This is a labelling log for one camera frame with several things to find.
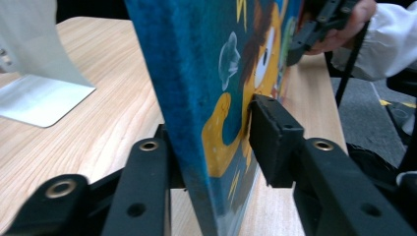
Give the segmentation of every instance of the floor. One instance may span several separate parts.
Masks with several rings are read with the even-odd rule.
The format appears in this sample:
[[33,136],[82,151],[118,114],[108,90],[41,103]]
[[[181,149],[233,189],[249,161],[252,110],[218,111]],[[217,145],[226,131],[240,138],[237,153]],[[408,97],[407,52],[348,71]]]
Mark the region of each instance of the floor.
[[[340,78],[331,78],[336,91]],[[398,166],[406,146],[397,133],[381,100],[414,104],[416,98],[393,91],[386,81],[350,79],[339,106],[340,120],[347,143],[372,150],[393,166]]]

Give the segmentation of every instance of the blue book cover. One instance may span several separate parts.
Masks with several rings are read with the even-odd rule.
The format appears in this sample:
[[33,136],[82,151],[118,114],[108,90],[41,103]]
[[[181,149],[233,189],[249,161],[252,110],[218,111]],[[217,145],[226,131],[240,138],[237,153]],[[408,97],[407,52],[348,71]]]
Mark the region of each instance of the blue book cover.
[[285,90],[301,0],[126,0],[202,232],[236,235],[257,173],[254,93]]

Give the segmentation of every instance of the human arm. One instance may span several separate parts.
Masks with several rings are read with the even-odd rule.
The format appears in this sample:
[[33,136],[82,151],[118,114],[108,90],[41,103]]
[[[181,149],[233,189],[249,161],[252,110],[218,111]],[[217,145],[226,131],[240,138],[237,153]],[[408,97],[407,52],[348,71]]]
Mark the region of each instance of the human arm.
[[375,0],[359,0],[353,8],[349,21],[342,30],[332,29],[325,39],[315,43],[307,55],[316,55],[322,52],[333,51],[341,46],[351,48],[355,35],[372,18],[377,9]]
[[[349,54],[349,48],[333,50],[333,66],[343,70]],[[406,68],[417,70],[417,3],[407,9],[393,4],[378,4],[352,75],[374,81]]]

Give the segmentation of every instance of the black metal bracket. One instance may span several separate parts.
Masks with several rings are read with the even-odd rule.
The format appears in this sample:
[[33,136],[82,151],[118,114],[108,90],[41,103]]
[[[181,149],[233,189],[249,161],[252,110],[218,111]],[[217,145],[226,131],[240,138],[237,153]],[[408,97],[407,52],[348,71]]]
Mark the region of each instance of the black metal bracket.
[[415,206],[417,195],[410,193],[416,184],[395,190],[388,199],[337,144],[305,141],[301,126],[278,101],[255,95],[251,108],[250,142],[257,161],[274,188],[295,181],[294,199],[306,235],[416,234],[410,226],[416,221],[398,205],[413,199],[405,205]]
[[[278,101],[255,95],[251,114],[258,163],[273,187],[295,182],[306,235],[415,235],[417,177],[385,195],[337,144],[304,140]],[[81,175],[45,182],[6,235],[170,235],[169,189],[184,184],[162,126],[156,137],[134,144],[124,169],[91,185]]]
[[125,167],[89,185],[82,175],[42,184],[5,235],[170,235],[170,189],[184,188],[164,127],[132,146]]
[[324,3],[320,0],[314,1],[323,7],[316,6],[315,9],[321,9],[317,17],[304,23],[295,33],[288,49],[287,66],[298,63],[304,53],[318,40],[323,39],[331,29],[344,29],[357,2],[358,0],[327,0]]

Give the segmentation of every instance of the mounting hole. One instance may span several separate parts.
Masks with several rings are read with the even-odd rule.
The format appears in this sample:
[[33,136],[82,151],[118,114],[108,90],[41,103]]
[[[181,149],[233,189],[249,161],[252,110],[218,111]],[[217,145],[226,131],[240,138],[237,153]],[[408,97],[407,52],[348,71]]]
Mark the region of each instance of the mounting hole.
[[347,14],[347,13],[350,13],[351,9],[348,8],[348,7],[343,7],[343,8],[340,9],[340,11],[344,14]]
[[373,206],[371,204],[362,204],[361,210],[373,217],[380,217],[381,215],[383,215],[376,206]]
[[72,179],[61,180],[53,184],[46,190],[46,197],[57,199],[71,194],[77,187],[77,183]]
[[325,17],[325,16],[317,17],[317,21],[320,22],[320,23],[325,23],[327,20],[328,20],[328,18]]
[[320,150],[333,150],[333,145],[324,141],[314,142],[314,147]]
[[131,217],[139,217],[147,211],[147,207],[144,204],[132,204],[129,206],[127,213]]
[[146,142],[146,143],[141,144],[139,149],[145,150],[145,151],[150,151],[150,150],[157,149],[157,147],[158,147],[157,142],[150,141],[150,142]]

